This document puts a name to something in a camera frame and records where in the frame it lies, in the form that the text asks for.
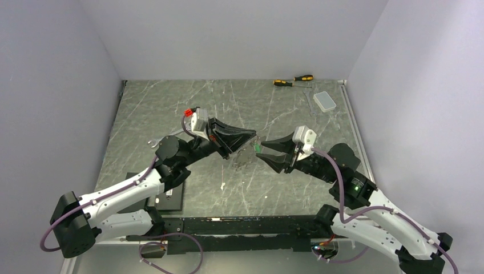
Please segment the key with green tag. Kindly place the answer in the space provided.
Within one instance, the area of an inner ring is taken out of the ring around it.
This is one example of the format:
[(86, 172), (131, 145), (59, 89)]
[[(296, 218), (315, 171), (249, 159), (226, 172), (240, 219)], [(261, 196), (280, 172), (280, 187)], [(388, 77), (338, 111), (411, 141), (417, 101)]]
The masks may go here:
[(260, 153), (260, 152), (261, 152), (261, 147), (260, 147), (260, 145), (259, 145), (258, 143), (255, 143), (255, 144), (253, 145), (253, 147), (254, 147), (254, 151), (255, 151), (256, 153)]

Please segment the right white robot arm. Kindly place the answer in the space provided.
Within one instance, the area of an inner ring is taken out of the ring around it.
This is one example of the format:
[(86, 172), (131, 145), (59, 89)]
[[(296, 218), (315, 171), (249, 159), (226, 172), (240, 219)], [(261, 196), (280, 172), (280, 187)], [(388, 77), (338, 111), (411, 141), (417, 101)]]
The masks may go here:
[(458, 267), (449, 255), (452, 237), (418, 224), (358, 171), (360, 160), (345, 143), (329, 151), (314, 146), (314, 131), (302, 128), (286, 137), (266, 140), (274, 154), (257, 154), (277, 173), (294, 170), (330, 183), (338, 207), (323, 205), (313, 225), (318, 235), (343, 236), (395, 261), (403, 273), (442, 273), (445, 264)]

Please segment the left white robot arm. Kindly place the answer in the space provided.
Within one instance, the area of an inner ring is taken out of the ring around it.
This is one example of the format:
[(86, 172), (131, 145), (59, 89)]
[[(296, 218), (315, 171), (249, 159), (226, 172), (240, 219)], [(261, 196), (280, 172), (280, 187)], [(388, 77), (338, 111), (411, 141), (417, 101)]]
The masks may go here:
[(163, 137), (149, 166), (131, 178), (90, 194), (63, 194), (51, 216), (50, 227), (41, 238), (41, 250), (61, 251), (68, 259), (105, 239), (131, 235), (160, 238), (164, 220), (156, 208), (121, 211), (178, 187), (191, 174), (188, 166), (214, 153), (228, 159), (253, 139), (256, 131), (192, 115), (191, 135), (189, 141), (173, 135)]

